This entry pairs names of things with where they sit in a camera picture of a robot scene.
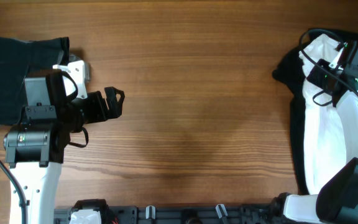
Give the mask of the white t-shirt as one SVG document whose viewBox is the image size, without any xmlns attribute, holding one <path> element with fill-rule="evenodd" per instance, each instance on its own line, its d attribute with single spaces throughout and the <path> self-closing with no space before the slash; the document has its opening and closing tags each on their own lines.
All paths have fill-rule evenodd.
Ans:
<svg viewBox="0 0 358 224">
<path fill-rule="evenodd" d="M 305 52 L 317 62 L 325 59 L 329 62 L 338 54 L 334 48 L 338 41 L 326 34 L 317 34 L 310 44 L 306 44 Z M 299 51 L 301 78 L 307 78 L 313 68 Z M 304 171 L 306 187 L 309 194 L 318 194 L 322 187 L 346 165 L 346 146 L 342 123 L 332 104 L 319 106 L 312 97 L 322 91 L 320 87 L 303 81 L 302 95 L 305 99 L 305 131 L 304 131 Z"/>
</svg>

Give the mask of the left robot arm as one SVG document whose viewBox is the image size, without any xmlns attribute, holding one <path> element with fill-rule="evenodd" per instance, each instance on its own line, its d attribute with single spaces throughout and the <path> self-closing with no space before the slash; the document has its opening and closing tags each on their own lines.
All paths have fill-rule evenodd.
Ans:
<svg viewBox="0 0 358 224">
<path fill-rule="evenodd" d="M 80 99 L 79 86 L 67 93 L 59 69 L 30 73 L 24 79 L 27 103 L 18 123 L 5 135 L 6 163 L 13 176 L 10 223 L 53 223 L 55 197 L 67 146 L 72 133 L 88 135 L 86 124 L 105 122 L 122 115 L 125 94 L 113 86 Z"/>
</svg>

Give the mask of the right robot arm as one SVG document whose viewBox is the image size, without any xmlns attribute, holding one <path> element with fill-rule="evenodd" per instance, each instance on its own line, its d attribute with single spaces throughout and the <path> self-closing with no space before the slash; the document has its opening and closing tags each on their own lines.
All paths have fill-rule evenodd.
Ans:
<svg viewBox="0 0 358 224">
<path fill-rule="evenodd" d="M 358 40 L 320 35 L 283 69 L 297 70 L 304 117 L 300 180 L 307 195 L 288 195 L 283 216 L 301 223 L 358 223 Z"/>
</svg>

